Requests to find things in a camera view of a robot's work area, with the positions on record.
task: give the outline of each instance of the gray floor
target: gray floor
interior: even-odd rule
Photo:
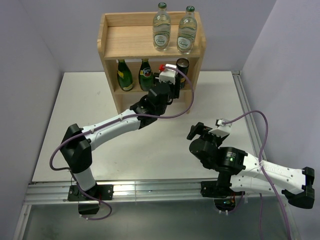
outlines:
[[[265,240],[286,239],[277,199],[265,197]],[[76,204],[33,206],[24,240],[258,240],[260,200],[249,198],[229,216],[219,215],[212,199],[114,203],[100,221],[79,218]]]

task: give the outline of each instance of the green glass bottle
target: green glass bottle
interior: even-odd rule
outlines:
[[[120,88],[123,91],[128,92],[134,87],[132,74],[124,59],[119,59],[118,61],[118,72],[116,73],[116,78],[118,79]]]
[[[139,84],[142,91],[148,92],[154,85],[154,76],[149,65],[148,59],[142,59],[139,71]]]

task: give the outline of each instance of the metal bracket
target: metal bracket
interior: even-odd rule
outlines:
[[[98,185],[97,192],[99,196],[95,196],[96,198],[100,198],[101,200],[112,200],[114,194],[114,186],[111,184]],[[91,199],[82,195],[78,189],[77,185],[71,185],[69,188],[68,198],[69,202],[80,202],[80,201],[90,201]]]
[[[240,76],[240,75],[241,75],[241,70],[240,70],[240,71],[231,71],[231,74],[232,74],[233,76],[235,76],[235,75]]]

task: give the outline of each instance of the bottle cap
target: bottle cap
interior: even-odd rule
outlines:
[[[177,61],[176,61],[176,65],[178,67],[181,67],[181,68],[188,68],[189,67],[189,61],[188,59],[186,58],[179,58]]]
[[[167,8],[167,4],[166,4],[165,2],[160,2],[160,3],[158,4],[158,8],[160,8],[160,9],[166,9],[166,8]]]
[[[159,66],[159,71],[160,71],[160,72],[163,72],[164,70],[165,70],[165,65],[161,64],[161,65]]]
[[[195,7],[194,6],[187,6],[185,10],[189,13],[193,13],[195,11]]]

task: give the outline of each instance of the bottle neck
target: bottle neck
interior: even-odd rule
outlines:
[[[158,14],[165,14],[166,10],[166,8],[158,8]]]
[[[194,12],[194,11],[192,11],[192,12],[186,11],[186,12],[185,12],[185,15],[186,15],[187,17],[194,18],[194,17],[195,17],[195,12]]]

